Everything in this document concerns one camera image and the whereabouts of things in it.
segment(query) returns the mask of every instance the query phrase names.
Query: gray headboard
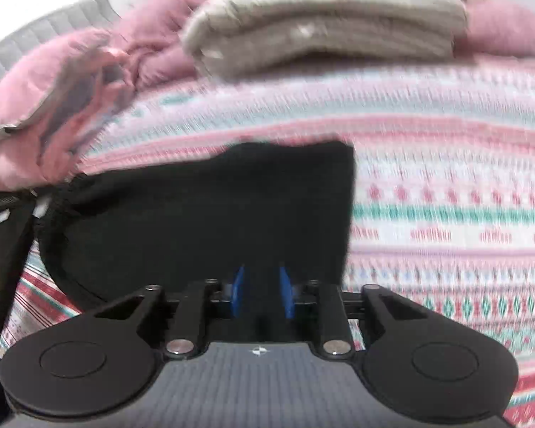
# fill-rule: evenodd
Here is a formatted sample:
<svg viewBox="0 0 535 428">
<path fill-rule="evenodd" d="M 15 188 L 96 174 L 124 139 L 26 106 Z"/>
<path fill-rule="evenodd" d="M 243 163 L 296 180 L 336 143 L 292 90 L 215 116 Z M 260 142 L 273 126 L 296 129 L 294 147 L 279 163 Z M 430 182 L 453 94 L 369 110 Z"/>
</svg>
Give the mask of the gray headboard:
<svg viewBox="0 0 535 428">
<path fill-rule="evenodd" d="M 30 22 L 0 41 L 0 79 L 25 53 L 57 35 L 118 19 L 109 0 L 81 0 Z"/>
</svg>

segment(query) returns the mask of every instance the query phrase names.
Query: bed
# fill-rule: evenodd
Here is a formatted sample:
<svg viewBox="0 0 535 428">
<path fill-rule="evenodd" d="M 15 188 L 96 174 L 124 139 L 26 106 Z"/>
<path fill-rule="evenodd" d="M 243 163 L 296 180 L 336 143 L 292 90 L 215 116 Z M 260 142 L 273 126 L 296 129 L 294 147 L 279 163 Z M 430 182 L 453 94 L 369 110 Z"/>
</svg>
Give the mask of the bed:
<svg viewBox="0 0 535 428">
<path fill-rule="evenodd" d="M 506 417 L 535 428 L 535 62 L 325 60 L 236 83 L 176 79 L 113 116 L 76 171 L 207 158 L 241 137 L 351 143 L 344 290 L 381 284 L 506 345 L 520 367 Z M 34 243 L 1 344 L 78 313 Z"/>
</svg>

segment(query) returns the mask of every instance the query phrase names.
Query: pink striped bedspread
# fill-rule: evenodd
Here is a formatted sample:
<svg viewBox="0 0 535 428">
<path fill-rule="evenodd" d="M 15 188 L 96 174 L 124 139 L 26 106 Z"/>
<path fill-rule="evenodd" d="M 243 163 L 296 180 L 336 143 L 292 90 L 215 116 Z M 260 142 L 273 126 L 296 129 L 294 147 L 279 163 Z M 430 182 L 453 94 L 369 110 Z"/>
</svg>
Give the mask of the pink striped bedspread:
<svg viewBox="0 0 535 428">
<path fill-rule="evenodd" d="M 357 159 L 344 289 L 387 286 L 505 344 L 520 366 L 506 416 L 535 428 L 534 67 L 337 68 L 176 85 L 116 116 L 78 171 L 207 158 L 243 139 L 329 137 L 352 143 Z M 35 245 L 2 342 L 77 313 Z"/>
</svg>

